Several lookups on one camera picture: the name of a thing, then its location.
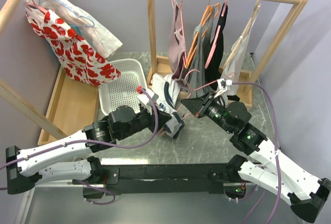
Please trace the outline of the white navy tank top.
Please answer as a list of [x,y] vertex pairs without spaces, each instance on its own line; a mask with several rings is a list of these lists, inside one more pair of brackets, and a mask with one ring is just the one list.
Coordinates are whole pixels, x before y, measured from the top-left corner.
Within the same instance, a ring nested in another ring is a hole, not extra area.
[[180,92],[179,84],[172,79],[172,74],[165,77],[155,73],[152,77],[152,91],[158,95],[156,101],[163,112],[170,114],[171,119],[163,126],[168,136],[177,139],[185,123],[175,109]]

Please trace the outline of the mauve pink tank top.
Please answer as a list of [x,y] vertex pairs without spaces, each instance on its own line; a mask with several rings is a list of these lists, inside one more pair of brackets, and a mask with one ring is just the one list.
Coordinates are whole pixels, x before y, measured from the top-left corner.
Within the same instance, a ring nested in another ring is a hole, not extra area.
[[169,64],[172,70],[172,79],[179,84],[183,91],[187,91],[188,86],[183,79],[187,49],[182,8],[176,0],[171,0],[171,3],[173,15],[169,35]]

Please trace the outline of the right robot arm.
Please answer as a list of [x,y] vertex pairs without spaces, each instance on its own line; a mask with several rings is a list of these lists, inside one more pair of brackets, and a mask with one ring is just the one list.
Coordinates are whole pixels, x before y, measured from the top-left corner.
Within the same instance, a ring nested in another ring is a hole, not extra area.
[[314,223],[330,194],[330,180],[318,178],[276,151],[273,142],[250,124],[251,114],[242,102],[222,106],[212,94],[182,99],[196,118],[208,117],[231,134],[230,142],[245,157],[236,155],[228,162],[227,177],[255,183],[286,202],[292,212]]

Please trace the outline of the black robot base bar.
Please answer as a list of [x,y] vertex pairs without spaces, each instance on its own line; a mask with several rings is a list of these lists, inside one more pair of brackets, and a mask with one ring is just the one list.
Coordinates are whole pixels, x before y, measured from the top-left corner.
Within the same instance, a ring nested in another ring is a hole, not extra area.
[[85,183],[100,185],[116,195],[130,193],[208,192],[223,194],[225,185],[242,186],[236,155],[228,163],[101,165]]

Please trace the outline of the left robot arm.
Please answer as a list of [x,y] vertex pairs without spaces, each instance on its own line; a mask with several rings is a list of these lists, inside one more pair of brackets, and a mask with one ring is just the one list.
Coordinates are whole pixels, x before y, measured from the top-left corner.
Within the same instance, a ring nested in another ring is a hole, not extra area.
[[154,135],[171,119],[159,109],[140,108],[135,113],[129,106],[120,106],[99,121],[63,139],[29,149],[13,145],[6,148],[7,173],[5,190],[10,195],[31,190],[38,184],[64,179],[83,180],[96,184],[103,179],[100,161],[88,158],[76,165],[67,160],[111,147],[144,129]]

